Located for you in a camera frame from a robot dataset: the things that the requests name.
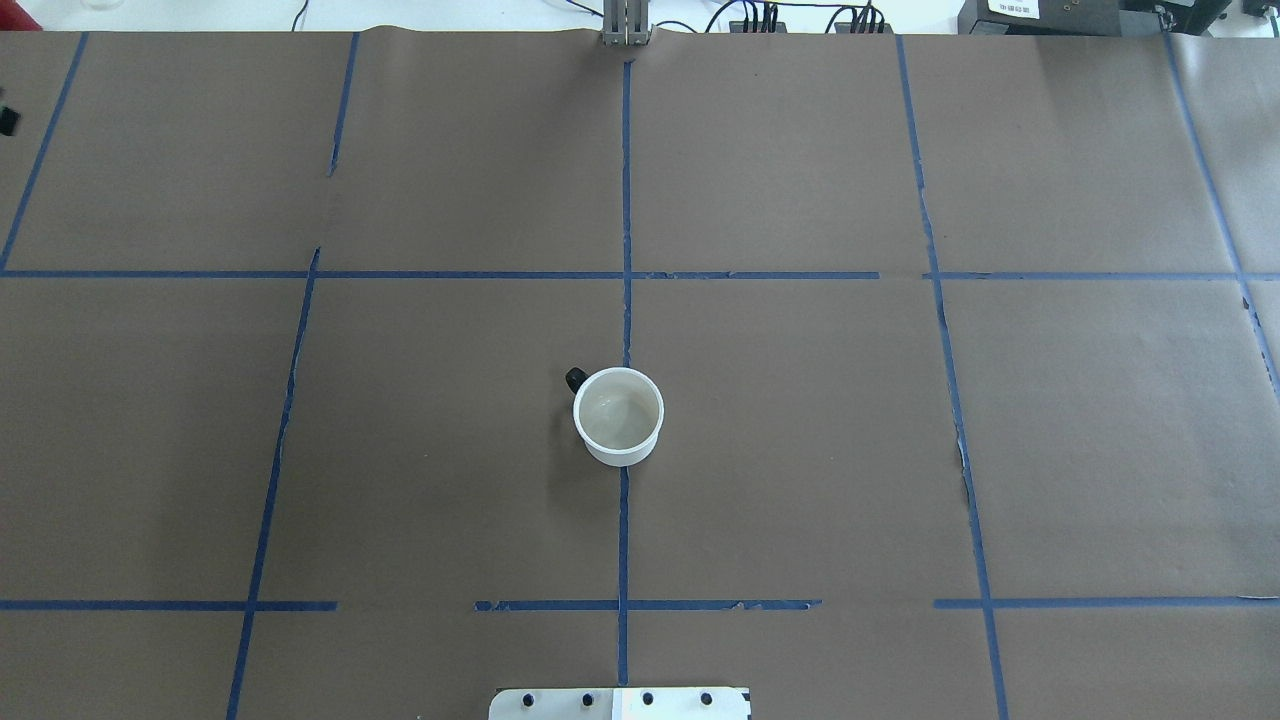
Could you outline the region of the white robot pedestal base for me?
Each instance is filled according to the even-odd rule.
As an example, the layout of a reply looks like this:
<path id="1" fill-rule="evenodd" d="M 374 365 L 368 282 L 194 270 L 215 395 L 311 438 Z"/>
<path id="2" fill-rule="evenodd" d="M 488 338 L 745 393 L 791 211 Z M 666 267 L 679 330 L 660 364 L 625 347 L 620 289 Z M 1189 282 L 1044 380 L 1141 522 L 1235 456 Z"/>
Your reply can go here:
<path id="1" fill-rule="evenodd" d="M 489 719 L 751 719 L 748 688 L 659 685 L 503 689 Z"/>

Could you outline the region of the white smiley face mug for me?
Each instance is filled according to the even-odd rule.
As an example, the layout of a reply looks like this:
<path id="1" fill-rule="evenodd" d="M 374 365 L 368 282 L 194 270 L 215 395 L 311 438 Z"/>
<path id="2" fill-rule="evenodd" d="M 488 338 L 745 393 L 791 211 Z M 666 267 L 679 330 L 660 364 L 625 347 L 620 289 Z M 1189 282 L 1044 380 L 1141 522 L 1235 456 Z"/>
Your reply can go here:
<path id="1" fill-rule="evenodd" d="M 611 366 L 564 373 L 572 419 L 588 452 L 611 468 L 631 468 L 654 451 L 666 420 L 659 387 L 641 372 Z"/>

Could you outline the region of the aluminium frame post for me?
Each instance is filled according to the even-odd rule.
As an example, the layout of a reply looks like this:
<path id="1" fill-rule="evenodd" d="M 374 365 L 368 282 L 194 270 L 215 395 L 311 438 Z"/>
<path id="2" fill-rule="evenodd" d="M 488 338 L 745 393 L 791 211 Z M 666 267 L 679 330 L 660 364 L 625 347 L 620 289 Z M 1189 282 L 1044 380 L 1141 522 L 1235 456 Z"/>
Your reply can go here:
<path id="1" fill-rule="evenodd" d="M 607 47 L 643 46 L 652 38 L 648 0 L 602 3 L 602 42 Z"/>

